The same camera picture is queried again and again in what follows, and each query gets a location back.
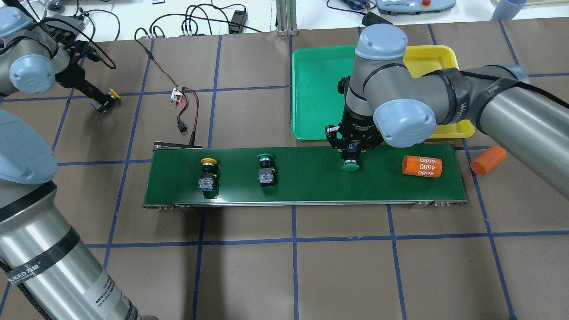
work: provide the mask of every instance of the green push button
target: green push button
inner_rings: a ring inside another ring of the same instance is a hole
[[[342,169],[344,169],[344,171],[356,171],[359,168],[360,166],[353,162],[348,162],[342,166]]]

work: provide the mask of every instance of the orange cylinder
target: orange cylinder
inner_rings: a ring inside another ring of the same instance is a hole
[[[403,158],[401,171],[404,174],[417,175],[419,177],[438,178],[443,172],[443,161],[437,158],[406,155]]]
[[[485,175],[494,169],[506,158],[506,150],[501,146],[493,145],[486,149],[470,164],[470,169],[476,174]]]

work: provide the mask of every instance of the black connector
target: black connector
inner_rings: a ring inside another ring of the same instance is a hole
[[[393,25],[391,22],[381,18],[380,16],[371,11],[366,13],[361,20],[361,24],[363,24],[366,27],[371,26],[372,24],[382,24],[382,23]]]
[[[182,133],[188,131],[188,127],[185,126],[184,121],[178,120],[178,130],[180,130]]]
[[[247,22],[247,12],[242,10],[235,10],[235,12],[233,13],[233,17],[231,17],[231,22],[245,25],[245,23]],[[235,24],[230,24],[229,33],[241,34],[243,33],[243,27]]]

